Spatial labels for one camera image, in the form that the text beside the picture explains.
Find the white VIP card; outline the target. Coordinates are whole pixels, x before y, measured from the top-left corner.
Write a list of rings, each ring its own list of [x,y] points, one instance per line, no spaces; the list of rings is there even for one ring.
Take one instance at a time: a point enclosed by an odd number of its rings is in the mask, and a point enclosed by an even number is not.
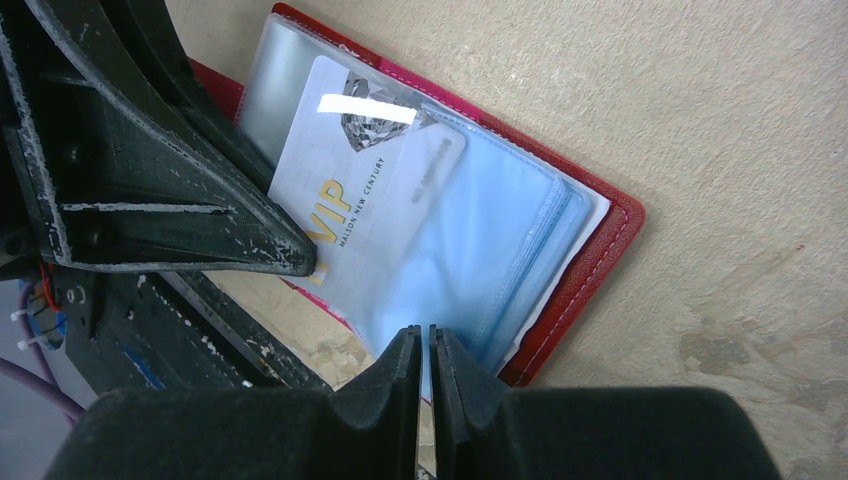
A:
[[[465,146],[382,82],[315,58],[269,192],[317,246],[295,284],[343,316],[368,311]]]

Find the red card holder wallet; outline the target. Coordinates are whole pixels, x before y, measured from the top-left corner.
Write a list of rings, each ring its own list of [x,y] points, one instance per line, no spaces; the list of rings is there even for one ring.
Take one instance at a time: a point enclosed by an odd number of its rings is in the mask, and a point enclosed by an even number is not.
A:
[[[468,101],[298,11],[267,17],[246,84],[196,73],[257,146],[272,180],[313,60],[376,79],[454,128],[465,149],[368,311],[343,316],[372,355],[400,328],[451,329],[511,386],[529,384],[644,224],[643,205]]]

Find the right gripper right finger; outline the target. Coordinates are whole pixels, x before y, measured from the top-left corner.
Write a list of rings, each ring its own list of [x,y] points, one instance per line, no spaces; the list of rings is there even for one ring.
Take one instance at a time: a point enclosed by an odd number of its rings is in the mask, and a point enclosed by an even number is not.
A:
[[[511,388],[429,332],[441,479],[776,479],[743,409],[700,387]]]

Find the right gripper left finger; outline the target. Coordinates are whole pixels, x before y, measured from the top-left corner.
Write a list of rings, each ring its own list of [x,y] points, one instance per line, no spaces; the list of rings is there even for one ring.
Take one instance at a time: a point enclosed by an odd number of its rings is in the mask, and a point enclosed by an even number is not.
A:
[[[401,329],[341,389],[123,390],[98,400],[50,479],[411,479],[422,334]]]

